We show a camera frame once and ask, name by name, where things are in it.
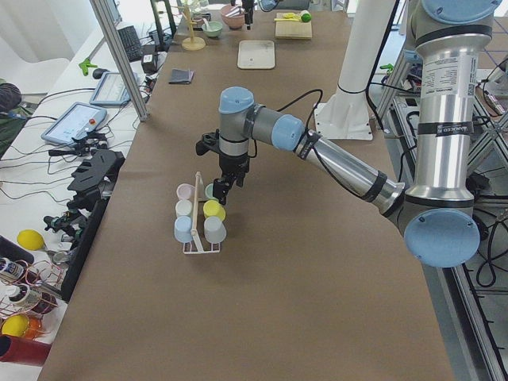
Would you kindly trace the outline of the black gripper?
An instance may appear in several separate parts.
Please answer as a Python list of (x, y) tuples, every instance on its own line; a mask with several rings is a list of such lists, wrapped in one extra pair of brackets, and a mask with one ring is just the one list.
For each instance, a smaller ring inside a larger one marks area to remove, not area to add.
[(253, 23), (254, 0), (242, 0), (242, 7), (245, 9), (244, 19), (247, 30), (251, 29)]
[(213, 197), (225, 206), (230, 185), (236, 183), (238, 187), (244, 186), (244, 178), (249, 172), (250, 157), (248, 154), (229, 156), (219, 154), (219, 167), (221, 178), (215, 179), (213, 184)]

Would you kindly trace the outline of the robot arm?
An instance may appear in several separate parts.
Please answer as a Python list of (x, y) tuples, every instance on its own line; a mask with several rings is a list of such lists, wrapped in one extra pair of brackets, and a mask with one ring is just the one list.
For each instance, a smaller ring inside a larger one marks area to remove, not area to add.
[(247, 30), (250, 30), (253, 24), (255, 4), (257, 4), (263, 12), (270, 12), (279, 4), (279, 0), (242, 0), (241, 8), (244, 11), (244, 21)]
[(411, 186), (396, 183), (289, 114), (260, 105), (243, 87), (221, 92), (221, 122), (211, 150), (221, 177), (214, 196), (225, 203), (248, 172), (248, 146), (262, 141), (327, 171), (345, 190), (374, 204), (403, 235), (410, 253), (433, 267), (455, 267), (480, 244), (474, 198), (466, 187), (474, 130), (479, 52), (491, 41), (496, 1), (419, 1), (407, 40), (422, 59), (417, 161)]

